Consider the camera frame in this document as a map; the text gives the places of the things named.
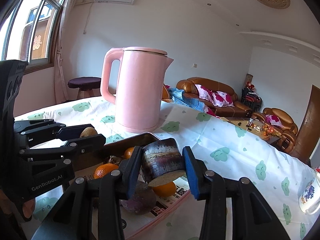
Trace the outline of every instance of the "orange fruit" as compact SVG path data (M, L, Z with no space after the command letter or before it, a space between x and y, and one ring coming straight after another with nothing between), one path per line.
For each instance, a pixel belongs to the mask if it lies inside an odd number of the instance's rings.
M112 163L107 163L107 164L103 164L100 165L96 171L94 172L94 178L98 179L98 178L102 178L104 175L108 174L109 172L118 169L119 166L112 164Z
M129 159L131 157L133 149L134 149L134 147L130 147L130 148L125 150L125 152L124 152L124 158L125 159Z
M176 193L177 187L174 182L169 182L168 184L153 187L152 189L159 197L169 197Z

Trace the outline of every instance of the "purple stool cushion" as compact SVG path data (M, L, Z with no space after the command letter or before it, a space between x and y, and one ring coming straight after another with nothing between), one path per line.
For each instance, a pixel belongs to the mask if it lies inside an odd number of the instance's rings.
M70 79L68 87L80 88L83 91L100 88L101 78L97 77L80 77Z

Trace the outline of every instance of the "kettle base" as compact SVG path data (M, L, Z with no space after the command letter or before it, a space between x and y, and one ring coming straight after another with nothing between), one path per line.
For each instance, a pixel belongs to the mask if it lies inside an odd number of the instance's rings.
M131 133L144 133L144 132L152 132L155 129L157 129L159 127L159 123L157 123L155 126L150 127L150 128L146 128L146 129L137 129L137 128L132 128L132 127L128 127L125 126L123 124L117 123L119 127L121 127L124 131L126 132L131 132Z

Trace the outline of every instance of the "blue plaid blanket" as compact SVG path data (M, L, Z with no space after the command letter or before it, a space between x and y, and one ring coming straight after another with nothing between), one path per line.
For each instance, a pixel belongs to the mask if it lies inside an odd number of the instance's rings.
M173 102L179 105L184 105L204 112L204 103L200 102L197 98L186 98L183 89L169 88L168 92L173 99Z

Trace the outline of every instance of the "coffee table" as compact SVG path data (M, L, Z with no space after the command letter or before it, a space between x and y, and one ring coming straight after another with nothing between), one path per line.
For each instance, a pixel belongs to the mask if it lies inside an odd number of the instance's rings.
M255 135L258 135L262 140L266 141L268 144L275 144L280 137L276 136L276 135L263 135L263 131L258 132L257 130L251 128L251 127L246 127L246 125L248 124L248 121L250 120L250 118L240 118L240 117L221 117L220 119L225 120L235 126L238 126L240 128L242 128L243 130L246 130L250 133L253 133ZM253 123L256 125L264 125L262 122L260 122L257 119L253 120Z

